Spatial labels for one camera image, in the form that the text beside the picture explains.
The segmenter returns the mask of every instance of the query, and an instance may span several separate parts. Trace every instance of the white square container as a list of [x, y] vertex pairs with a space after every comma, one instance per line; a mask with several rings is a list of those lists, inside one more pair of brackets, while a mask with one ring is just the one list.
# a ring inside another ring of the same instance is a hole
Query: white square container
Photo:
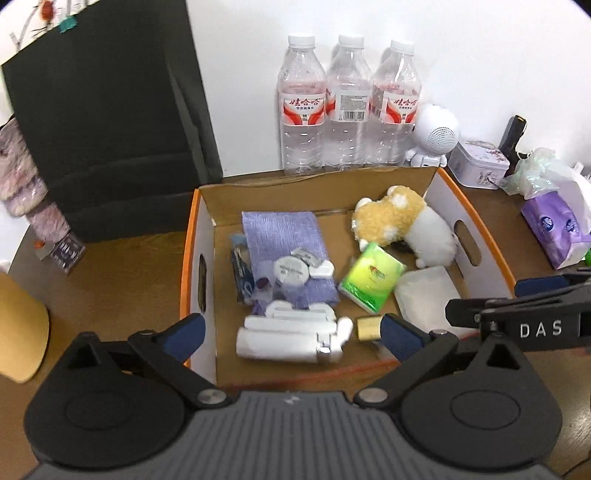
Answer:
[[496, 190], [509, 160], [492, 143], [462, 140], [452, 150], [447, 165], [465, 187]]

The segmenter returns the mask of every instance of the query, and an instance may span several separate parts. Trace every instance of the gray gripper base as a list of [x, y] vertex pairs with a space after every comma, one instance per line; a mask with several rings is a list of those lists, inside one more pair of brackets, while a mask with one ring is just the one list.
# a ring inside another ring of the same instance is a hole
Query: gray gripper base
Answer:
[[463, 472], [426, 457], [387, 414], [339, 392], [244, 392], [200, 411], [168, 449], [105, 472], [41, 464], [27, 480], [557, 480], [537, 465], [511, 473]]

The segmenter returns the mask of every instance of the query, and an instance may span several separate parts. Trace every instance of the green object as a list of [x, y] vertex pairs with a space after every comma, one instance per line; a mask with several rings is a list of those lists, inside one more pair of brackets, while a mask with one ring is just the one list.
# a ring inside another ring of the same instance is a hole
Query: green object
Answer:
[[60, 33], [64, 33], [65, 31], [74, 28], [77, 24], [77, 20], [73, 16], [69, 15], [60, 22]]
[[361, 308], [378, 313], [406, 270], [406, 265], [370, 243], [339, 284], [339, 290]]

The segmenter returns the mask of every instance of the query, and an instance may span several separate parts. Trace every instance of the red and white label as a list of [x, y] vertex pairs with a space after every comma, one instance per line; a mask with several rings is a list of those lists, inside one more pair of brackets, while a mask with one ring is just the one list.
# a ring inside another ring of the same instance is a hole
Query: red and white label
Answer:
[[418, 95], [400, 95], [374, 88], [372, 111], [387, 124], [412, 124], [417, 113]]
[[324, 101], [326, 95], [298, 95], [281, 93], [281, 121], [284, 125], [309, 127], [324, 123]]
[[326, 90], [326, 115], [335, 122], [369, 119], [369, 90]]

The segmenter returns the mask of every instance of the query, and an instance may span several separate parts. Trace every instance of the yellow chair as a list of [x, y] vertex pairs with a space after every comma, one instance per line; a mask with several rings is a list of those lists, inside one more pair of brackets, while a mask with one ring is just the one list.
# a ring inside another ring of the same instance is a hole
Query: yellow chair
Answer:
[[45, 305], [0, 271], [0, 374], [18, 383], [39, 370], [49, 340]]

